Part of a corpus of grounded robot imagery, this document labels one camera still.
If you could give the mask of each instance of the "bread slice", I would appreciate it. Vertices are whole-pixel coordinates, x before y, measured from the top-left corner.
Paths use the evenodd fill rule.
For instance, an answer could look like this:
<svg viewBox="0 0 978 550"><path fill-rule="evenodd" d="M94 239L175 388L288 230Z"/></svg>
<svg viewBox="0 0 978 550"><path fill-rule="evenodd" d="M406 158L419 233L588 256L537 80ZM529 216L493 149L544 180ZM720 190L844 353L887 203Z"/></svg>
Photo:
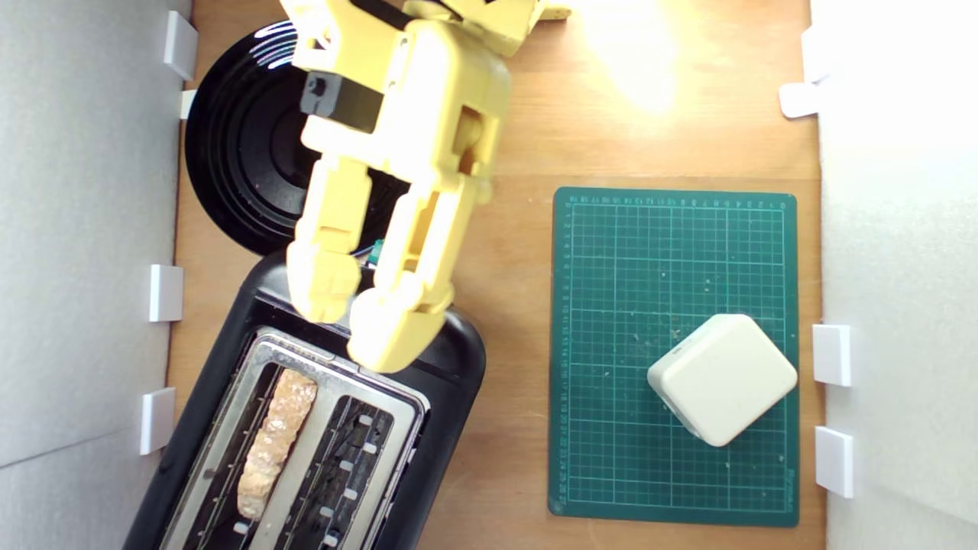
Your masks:
<svg viewBox="0 0 978 550"><path fill-rule="evenodd" d="M285 369L275 385L268 415L255 436L238 481L238 512L257 521L265 512L275 480L282 471L295 437L313 401L316 383Z"/></svg>

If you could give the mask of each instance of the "white power adapter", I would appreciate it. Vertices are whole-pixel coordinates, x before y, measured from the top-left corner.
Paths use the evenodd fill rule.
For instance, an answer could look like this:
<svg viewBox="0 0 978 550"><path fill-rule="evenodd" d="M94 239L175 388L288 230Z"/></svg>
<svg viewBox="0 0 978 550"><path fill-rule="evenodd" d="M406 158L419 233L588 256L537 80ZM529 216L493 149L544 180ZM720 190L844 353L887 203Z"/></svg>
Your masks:
<svg viewBox="0 0 978 550"><path fill-rule="evenodd" d="M722 447L798 384L753 319L710 317L648 369L648 383L693 435Z"/></svg>

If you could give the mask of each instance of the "grid lines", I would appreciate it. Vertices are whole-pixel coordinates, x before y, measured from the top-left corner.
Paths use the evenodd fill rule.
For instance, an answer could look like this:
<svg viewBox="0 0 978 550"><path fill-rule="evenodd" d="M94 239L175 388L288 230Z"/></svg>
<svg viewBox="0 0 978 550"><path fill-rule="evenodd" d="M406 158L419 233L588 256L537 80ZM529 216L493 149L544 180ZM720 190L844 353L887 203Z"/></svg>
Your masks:
<svg viewBox="0 0 978 550"><path fill-rule="evenodd" d="M797 390L714 448L645 379L655 360L721 312L753 317L797 365L794 224L786 195L557 192L555 513L797 523Z"/></svg>

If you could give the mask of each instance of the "wooden surface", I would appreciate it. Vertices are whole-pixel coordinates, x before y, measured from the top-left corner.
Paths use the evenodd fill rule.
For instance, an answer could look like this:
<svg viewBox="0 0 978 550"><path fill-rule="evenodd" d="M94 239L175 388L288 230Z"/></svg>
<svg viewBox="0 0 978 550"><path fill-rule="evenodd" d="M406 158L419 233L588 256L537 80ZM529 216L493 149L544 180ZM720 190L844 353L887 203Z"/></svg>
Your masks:
<svg viewBox="0 0 978 550"><path fill-rule="evenodd" d="M511 116L496 197L472 220L455 283L486 341L488 371L422 537L422 549L824 548L815 485L810 327L821 318L819 163L812 120L787 121L778 87L801 78L807 0L583 0L511 60ZM196 0L198 78L275 0ZM682 526L547 511L550 246L562 185L793 193L799 205L801 523ZM176 262L184 321L169 384L182 409L256 257L207 219L181 171Z"/></svg>

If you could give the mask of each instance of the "black round tray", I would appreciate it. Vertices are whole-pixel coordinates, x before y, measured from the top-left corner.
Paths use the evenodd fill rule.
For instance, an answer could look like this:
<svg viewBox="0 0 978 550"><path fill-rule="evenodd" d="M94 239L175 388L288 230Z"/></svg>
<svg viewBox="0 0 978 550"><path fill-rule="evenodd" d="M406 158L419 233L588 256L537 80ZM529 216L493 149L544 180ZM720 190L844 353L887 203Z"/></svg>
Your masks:
<svg viewBox="0 0 978 550"><path fill-rule="evenodd" d="M288 21L245 36L200 83L187 118L187 171L207 215L241 246L261 255L284 249L302 213L319 157L299 142L305 71L293 67ZM370 170L373 180L358 250L382 239L408 184Z"/></svg>

